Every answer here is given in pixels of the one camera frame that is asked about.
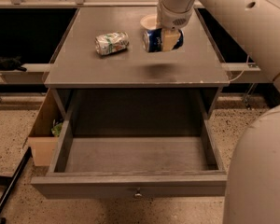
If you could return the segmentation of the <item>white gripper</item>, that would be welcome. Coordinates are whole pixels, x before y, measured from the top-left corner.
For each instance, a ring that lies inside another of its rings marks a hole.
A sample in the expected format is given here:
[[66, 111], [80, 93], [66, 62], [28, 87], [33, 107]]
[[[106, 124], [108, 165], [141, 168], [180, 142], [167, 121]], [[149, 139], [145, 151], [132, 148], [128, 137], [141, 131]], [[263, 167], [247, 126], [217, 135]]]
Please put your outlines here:
[[170, 51], [176, 45], [180, 33], [177, 29], [185, 27], [193, 13], [193, 6], [183, 12], [175, 12], [167, 8], [161, 0], [157, 4], [157, 26], [167, 28], [161, 30], [161, 50]]

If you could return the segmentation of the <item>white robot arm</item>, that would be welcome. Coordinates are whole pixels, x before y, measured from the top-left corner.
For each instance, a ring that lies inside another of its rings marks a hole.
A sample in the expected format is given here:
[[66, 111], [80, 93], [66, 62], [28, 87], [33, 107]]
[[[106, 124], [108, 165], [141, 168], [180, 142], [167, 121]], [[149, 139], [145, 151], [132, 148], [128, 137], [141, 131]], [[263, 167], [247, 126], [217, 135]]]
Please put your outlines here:
[[[280, 92], [280, 0], [159, 0], [158, 21], [182, 28], [200, 2], [254, 61], [244, 83]], [[280, 224], [280, 105], [256, 119], [233, 151], [223, 224]]]

